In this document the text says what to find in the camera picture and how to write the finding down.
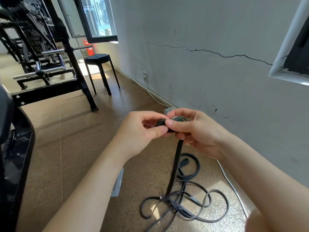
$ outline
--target forearm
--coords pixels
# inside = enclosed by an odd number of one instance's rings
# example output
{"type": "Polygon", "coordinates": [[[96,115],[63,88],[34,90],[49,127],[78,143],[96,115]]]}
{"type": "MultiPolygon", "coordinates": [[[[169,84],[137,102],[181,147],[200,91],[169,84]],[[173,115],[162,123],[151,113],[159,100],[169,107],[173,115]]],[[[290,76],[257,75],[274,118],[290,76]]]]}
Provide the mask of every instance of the forearm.
{"type": "Polygon", "coordinates": [[[99,232],[124,162],[110,143],[43,232],[99,232]]]}
{"type": "Polygon", "coordinates": [[[308,188],[236,136],[229,136],[222,146],[223,164],[274,232],[309,231],[308,188]]]}

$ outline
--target wall outlet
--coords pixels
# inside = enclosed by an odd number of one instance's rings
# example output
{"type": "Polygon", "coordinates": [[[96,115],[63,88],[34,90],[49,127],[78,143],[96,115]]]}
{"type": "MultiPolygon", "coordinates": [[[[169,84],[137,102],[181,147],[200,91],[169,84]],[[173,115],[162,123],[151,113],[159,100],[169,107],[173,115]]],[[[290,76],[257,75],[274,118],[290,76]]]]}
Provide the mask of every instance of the wall outlet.
{"type": "Polygon", "coordinates": [[[143,78],[145,82],[148,82],[148,74],[147,72],[143,72],[143,78]]]}

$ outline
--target black strap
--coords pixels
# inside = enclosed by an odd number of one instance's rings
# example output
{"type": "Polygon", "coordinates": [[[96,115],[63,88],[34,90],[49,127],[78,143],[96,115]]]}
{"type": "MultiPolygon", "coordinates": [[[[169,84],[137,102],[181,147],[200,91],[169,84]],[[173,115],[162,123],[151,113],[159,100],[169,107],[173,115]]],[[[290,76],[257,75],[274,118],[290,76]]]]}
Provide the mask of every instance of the black strap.
{"type": "Polygon", "coordinates": [[[159,200],[160,202],[164,202],[164,203],[166,203],[166,204],[168,204],[170,206],[169,209],[159,219],[157,219],[151,225],[148,226],[148,228],[145,230],[145,232],[150,231],[150,229],[155,224],[157,224],[160,220],[162,220],[170,211],[172,211],[174,213],[174,215],[173,215],[173,218],[170,221],[170,223],[163,230],[163,232],[168,230],[168,228],[172,224],[173,220],[175,219],[175,216],[176,216],[177,213],[182,215],[184,218],[187,218],[187,219],[190,219],[190,220],[195,219],[195,220],[198,220],[198,221],[201,221],[201,222],[214,223],[214,222],[218,222],[219,220],[224,218],[225,215],[227,214],[228,210],[229,210],[229,207],[230,207],[229,201],[228,201],[227,197],[220,190],[212,189],[210,191],[207,191],[206,188],[203,187],[202,185],[200,185],[200,184],[198,184],[196,182],[190,181],[192,178],[194,178],[198,174],[201,166],[200,166],[199,160],[194,155],[192,155],[190,153],[181,153],[182,145],[183,145],[183,140],[179,140],[178,145],[177,145],[177,149],[176,149],[176,154],[175,154],[175,159],[174,159],[173,170],[172,170],[170,182],[168,184],[168,187],[167,187],[167,190],[166,190],[166,194],[164,195],[164,197],[161,198],[159,196],[151,196],[151,197],[148,197],[148,198],[144,199],[143,202],[141,203],[140,213],[141,213],[141,216],[143,218],[145,218],[145,219],[151,218],[151,215],[145,215],[143,213],[143,206],[144,206],[144,204],[148,200],[156,199],[156,200],[159,200]],[[181,170],[181,168],[186,166],[187,164],[189,164],[190,161],[189,161],[188,158],[185,158],[182,161],[180,161],[180,157],[181,156],[190,157],[190,158],[192,158],[196,162],[197,170],[195,171],[195,173],[193,173],[191,175],[184,175],[184,173],[181,170]],[[182,188],[181,188],[180,191],[171,192],[172,186],[173,186],[174,182],[182,183],[182,188]],[[199,202],[194,196],[192,196],[191,194],[189,194],[188,192],[185,191],[187,183],[194,184],[194,185],[198,186],[199,188],[201,188],[206,193],[202,203],[199,202]],[[223,197],[223,199],[225,200],[225,202],[226,202],[226,211],[225,211],[225,213],[220,218],[215,219],[215,220],[208,220],[208,219],[204,219],[204,218],[199,217],[199,215],[202,213],[203,209],[209,207],[211,205],[211,203],[212,203],[212,198],[211,198],[210,193],[218,193],[218,194],[220,194],[223,197]],[[173,195],[177,195],[176,200],[172,200],[171,199],[171,196],[173,196],[173,195]],[[189,210],[187,210],[186,208],[184,208],[181,205],[183,196],[186,196],[186,198],[189,199],[192,203],[194,203],[197,206],[201,207],[201,209],[200,209],[200,211],[199,211],[199,213],[197,215],[194,215],[193,213],[191,213],[189,210]]]}

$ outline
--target right hand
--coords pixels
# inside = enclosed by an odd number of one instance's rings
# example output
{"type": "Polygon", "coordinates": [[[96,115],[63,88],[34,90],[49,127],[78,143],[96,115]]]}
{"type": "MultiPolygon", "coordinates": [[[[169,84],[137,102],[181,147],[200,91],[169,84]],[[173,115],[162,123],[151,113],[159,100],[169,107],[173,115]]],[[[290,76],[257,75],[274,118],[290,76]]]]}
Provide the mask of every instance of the right hand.
{"type": "Polygon", "coordinates": [[[170,111],[168,118],[184,116],[190,121],[166,120],[165,125],[176,131],[175,137],[183,140],[186,145],[207,154],[214,159],[221,159],[222,144],[231,135],[225,128],[219,125],[205,113],[197,110],[179,108],[170,111]]]}

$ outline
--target left hand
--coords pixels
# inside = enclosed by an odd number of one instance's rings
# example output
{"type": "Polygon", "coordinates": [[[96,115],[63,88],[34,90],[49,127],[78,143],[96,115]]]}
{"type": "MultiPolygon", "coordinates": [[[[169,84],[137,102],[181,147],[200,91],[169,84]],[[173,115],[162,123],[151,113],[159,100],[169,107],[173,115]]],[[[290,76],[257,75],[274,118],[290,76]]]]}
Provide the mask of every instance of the left hand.
{"type": "Polygon", "coordinates": [[[169,118],[154,111],[130,112],[110,143],[120,148],[119,157],[127,161],[139,154],[151,140],[166,134],[166,126],[155,126],[159,119],[169,118]]]}

